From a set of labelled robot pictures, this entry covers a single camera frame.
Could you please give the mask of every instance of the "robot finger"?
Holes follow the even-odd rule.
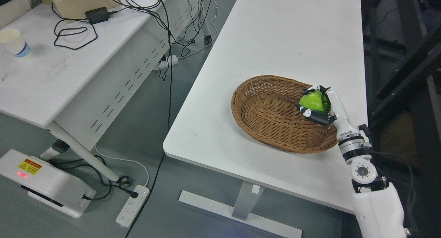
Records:
[[[332,122],[335,120],[334,116],[330,117],[325,112],[308,109],[299,103],[296,104],[296,108],[299,109],[300,113],[308,120],[324,126],[332,124]]]

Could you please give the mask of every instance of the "power adapter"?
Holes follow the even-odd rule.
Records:
[[[109,20],[110,13],[107,11],[107,8],[100,7],[97,9],[93,9],[85,12],[85,16],[90,24],[101,23]]]

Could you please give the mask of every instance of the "woven basket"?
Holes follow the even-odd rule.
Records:
[[[307,120],[296,108],[311,85],[273,75],[248,79],[235,90],[231,110],[252,138],[296,153],[318,153],[337,144],[337,129]]]

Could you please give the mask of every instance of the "white robot arm segment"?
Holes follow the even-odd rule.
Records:
[[[315,91],[327,95],[331,103],[330,115],[300,104],[296,107],[307,119],[323,125],[333,123],[337,128],[339,149],[352,177],[354,211],[363,238],[405,238],[410,235],[403,228],[404,211],[397,190],[385,177],[378,175],[370,162],[372,156],[363,147],[371,145],[364,140],[359,127],[349,122],[337,92],[330,87],[313,86],[305,89],[302,95]]]

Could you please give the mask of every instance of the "white cup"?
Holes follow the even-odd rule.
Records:
[[[18,59],[28,59],[32,56],[29,46],[17,29],[1,31],[0,43]]]

